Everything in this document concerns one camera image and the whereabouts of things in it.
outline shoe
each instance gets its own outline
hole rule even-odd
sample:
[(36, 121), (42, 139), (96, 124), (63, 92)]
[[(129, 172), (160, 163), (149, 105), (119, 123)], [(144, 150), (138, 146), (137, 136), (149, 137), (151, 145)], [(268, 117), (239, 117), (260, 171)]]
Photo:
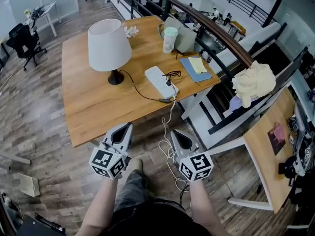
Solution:
[(130, 170), (130, 172), (134, 170), (139, 170), (142, 172), (142, 160), (138, 158), (132, 158), (128, 164), (128, 170)]

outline gray pants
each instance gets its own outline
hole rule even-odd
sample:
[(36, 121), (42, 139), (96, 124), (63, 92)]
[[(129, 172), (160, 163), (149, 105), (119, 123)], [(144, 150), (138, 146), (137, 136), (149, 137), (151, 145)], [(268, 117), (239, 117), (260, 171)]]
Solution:
[(132, 171), (115, 200), (114, 211), (146, 202), (149, 198), (147, 187), (147, 177), (139, 170)]

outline yellow sticky note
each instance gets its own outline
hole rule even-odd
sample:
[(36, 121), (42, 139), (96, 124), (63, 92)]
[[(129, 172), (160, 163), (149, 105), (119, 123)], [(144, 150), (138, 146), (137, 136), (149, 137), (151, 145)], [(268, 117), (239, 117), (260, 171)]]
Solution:
[(189, 57), (188, 60), (190, 61), (191, 65), (192, 65), (192, 67), (196, 73), (206, 73), (207, 72), (207, 69), (204, 67), (201, 58)]

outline person's left arm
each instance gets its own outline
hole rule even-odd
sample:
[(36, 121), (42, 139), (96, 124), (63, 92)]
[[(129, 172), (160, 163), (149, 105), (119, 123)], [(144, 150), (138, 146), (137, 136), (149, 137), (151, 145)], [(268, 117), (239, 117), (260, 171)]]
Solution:
[(76, 236), (97, 236), (107, 228), (113, 217), (118, 179), (104, 178)]

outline white lampshade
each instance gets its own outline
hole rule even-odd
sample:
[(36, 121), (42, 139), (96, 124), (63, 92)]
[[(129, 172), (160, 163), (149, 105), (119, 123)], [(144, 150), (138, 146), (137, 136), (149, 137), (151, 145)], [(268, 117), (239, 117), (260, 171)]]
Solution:
[(132, 49), (122, 22), (105, 19), (89, 28), (89, 63), (96, 71), (112, 71), (125, 65)]

